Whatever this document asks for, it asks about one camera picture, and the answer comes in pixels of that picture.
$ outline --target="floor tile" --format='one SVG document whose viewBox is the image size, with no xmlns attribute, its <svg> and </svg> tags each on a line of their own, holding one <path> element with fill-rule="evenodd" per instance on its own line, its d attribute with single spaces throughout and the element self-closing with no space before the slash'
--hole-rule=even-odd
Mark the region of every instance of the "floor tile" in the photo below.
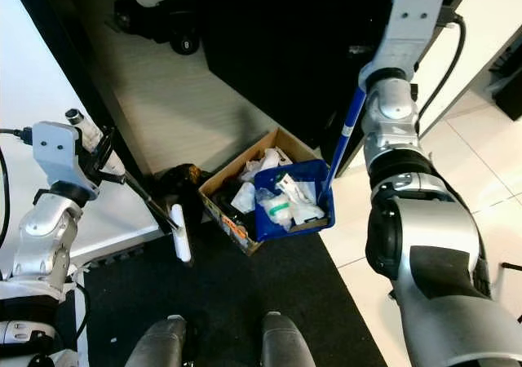
<svg viewBox="0 0 522 367">
<path fill-rule="evenodd" d="M 334 180 L 335 225 L 321 238 L 337 267 L 365 256 L 369 203 L 369 178 L 364 166 L 348 169 Z"/>
<path fill-rule="evenodd" d="M 435 125 L 421 145 L 431 153 L 436 169 L 459 192 L 471 211 L 487 208 L 511 196 L 448 122 Z"/>
<path fill-rule="evenodd" d="M 388 367 L 410 366 L 400 312 L 388 298 L 392 284 L 375 273 L 365 259 L 339 269 L 350 294 Z"/>
<path fill-rule="evenodd" d="M 489 99 L 485 99 L 483 94 L 477 94 L 473 90 L 465 92 L 456 104 L 446 113 L 445 119 L 459 117 L 475 110 L 487 108 Z"/>
<path fill-rule="evenodd" d="M 513 194 L 522 193 L 522 121 L 492 106 L 447 122 Z"/>
<path fill-rule="evenodd" d="M 484 239 L 493 297 L 518 318 L 522 314 L 522 272 L 499 264 L 522 265 L 522 204 L 512 197 L 474 216 Z"/>
</svg>

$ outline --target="blue handle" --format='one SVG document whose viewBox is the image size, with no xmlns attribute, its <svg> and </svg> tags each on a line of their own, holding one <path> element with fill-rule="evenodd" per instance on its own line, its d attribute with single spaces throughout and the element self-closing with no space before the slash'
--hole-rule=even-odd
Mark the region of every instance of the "blue handle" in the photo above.
<svg viewBox="0 0 522 367">
<path fill-rule="evenodd" d="M 344 121 L 343 130 L 341 132 L 341 137 L 339 137 L 339 141 L 337 142 L 337 147 L 334 153 L 334 159 L 332 160 L 332 166 L 330 167 L 330 171 L 326 176 L 326 181 L 323 186 L 323 190 L 319 195 L 319 199 L 323 197 L 323 195 L 330 190 L 332 186 L 332 182 L 334 181 L 335 175 L 337 174 L 337 169 L 341 164 L 341 160 L 343 159 L 344 150 L 348 146 L 348 142 L 350 141 L 350 136 L 352 136 L 353 127 L 357 122 L 357 118 L 361 113 L 362 106 L 365 103 L 366 93 L 360 88 L 357 87 L 355 94 L 353 95 L 352 102 L 350 103 L 350 108 L 348 109 L 348 113 L 346 116 L 346 120 Z"/>
</svg>

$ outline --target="metal bracket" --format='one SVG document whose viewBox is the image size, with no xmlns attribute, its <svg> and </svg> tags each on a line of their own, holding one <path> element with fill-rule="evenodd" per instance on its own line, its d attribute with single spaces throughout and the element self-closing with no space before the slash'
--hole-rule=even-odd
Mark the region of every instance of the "metal bracket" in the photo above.
<svg viewBox="0 0 522 367">
<path fill-rule="evenodd" d="M 50 185 L 58 181 L 77 185 L 94 200 L 100 190 L 83 174 L 78 163 L 79 139 L 80 134 L 73 126 L 39 122 L 33 126 L 33 157 L 46 173 Z"/>
<path fill-rule="evenodd" d="M 433 36 L 442 0 L 393 0 L 390 19 L 374 59 L 359 74 L 359 87 L 366 89 L 366 79 L 384 68 L 401 69 L 408 81 L 414 65 Z"/>
</svg>

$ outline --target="black wire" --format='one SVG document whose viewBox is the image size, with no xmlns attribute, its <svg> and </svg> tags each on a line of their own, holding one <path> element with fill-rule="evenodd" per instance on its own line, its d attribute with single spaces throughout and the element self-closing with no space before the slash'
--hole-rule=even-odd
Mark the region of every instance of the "black wire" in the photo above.
<svg viewBox="0 0 522 367">
<path fill-rule="evenodd" d="M 460 58 L 460 55 L 462 54 L 462 49 L 464 48 L 464 42 L 466 41 L 466 24 L 464 23 L 464 19 L 460 15 L 456 15 L 455 19 L 453 19 L 453 22 L 458 24 L 458 27 L 460 28 L 460 34 L 458 36 L 457 50 L 455 51 L 455 55 L 453 56 L 451 64 L 449 65 L 448 70 L 446 70 L 445 75 L 442 77 L 442 79 L 440 80 L 440 82 L 437 85 L 437 87 L 435 87 L 435 90 L 430 95 L 430 97 L 428 98 L 428 100 L 424 104 L 424 107 L 422 108 L 422 110 L 418 114 L 418 118 L 419 119 L 422 118 L 422 116 L 424 115 L 424 113 L 427 110 L 427 107 L 431 104 L 431 102 L 433 102 L 435 97 L 439 94 L 440 89 L 448 81 L 449 76 L 453 72 L 453 69 L 455 68 L 455 65 L 457 65 L 458 59 Z"/>
<path fill-rule="evenodd" d="M 505 269 L 513 269 L 514 271 L 522 272 L 522 267 L 513 263 L 501 263 L 500 266 Z"/>
<path fill-rule="evenodd" d="M 9 198 L 9 176 L 7 175 L 6 159 L 3 157 L 2 149 L 0 148 L 0 165 L 2 166 L 2 181 L 3 181 L 3 197 L 4 197 L 4 211 L 2 231 L 0 232 L 0 247 L 6 239 L 7 229 L 9 228 L 9 216 L 11 215 L 11 201 Z"/>
<path fill-rule="evenodd" d="M 80 324 L 80 327 L 78 328 L 76 332 L 76 336 L 74 337 L 74 341 L 77 341 L 80 337 L 80 334 L 82 334 L 82 331 L 85 329 L 85 326 L 87 325 L 87 319 L 89 318 L 89 315 L 91 314 L 91 297 L 89 296 L 89 293 L 85 289 L 85 287 L 81 284 L 76 283 L 76 287 L 82 292 L 83 298 L 85 299 L 85 316 L 83 316 L 82 323 Z"/>
</svg>

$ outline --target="white plastic bag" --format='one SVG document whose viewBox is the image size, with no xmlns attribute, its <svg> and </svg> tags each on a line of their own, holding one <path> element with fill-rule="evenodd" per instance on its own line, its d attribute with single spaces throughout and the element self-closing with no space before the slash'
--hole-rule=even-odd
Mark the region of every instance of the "white plastic bag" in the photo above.
<svg viewBox="0 0 522 367">
<path fill-rule="evenodd" d="M 295 224 L 303 224 L 312 219 L 322 219 L 325 212 L 315 205 L 315 195 L 307 197 L 295 181 L 288 174 L 285 174 L 276 186 L 286 194 L 290 200 L 290 213 L 294 218 Z"/>
<path fill-rule="evenodd" d="M 275 196 L 266 188 L 255 192 L 255 199 L 264 208 L 271 221 L 281 225 L 285 231 L 292 226 L 292 214 L 290 212 L 290 201 L 284 193 Z"/>
<path fill-rule="evenodd" d="M 256 174 L 260 171 L 271 169 L 279 166 L 281 156 L 274 148 L 266 148 L 264 150 L 264 157 L 260 161 L 248 161 L 245 164 L 245 169 L 239 176 L 243 182 L 253 181 Z"/>
<path fill-rule="evenodd" d="M 254 194 L 254 185 L 251 182 L 245 182 L 242 184 L 230 204 L 242 214 L 248 214 L 255 210 Z"/>
</svg>

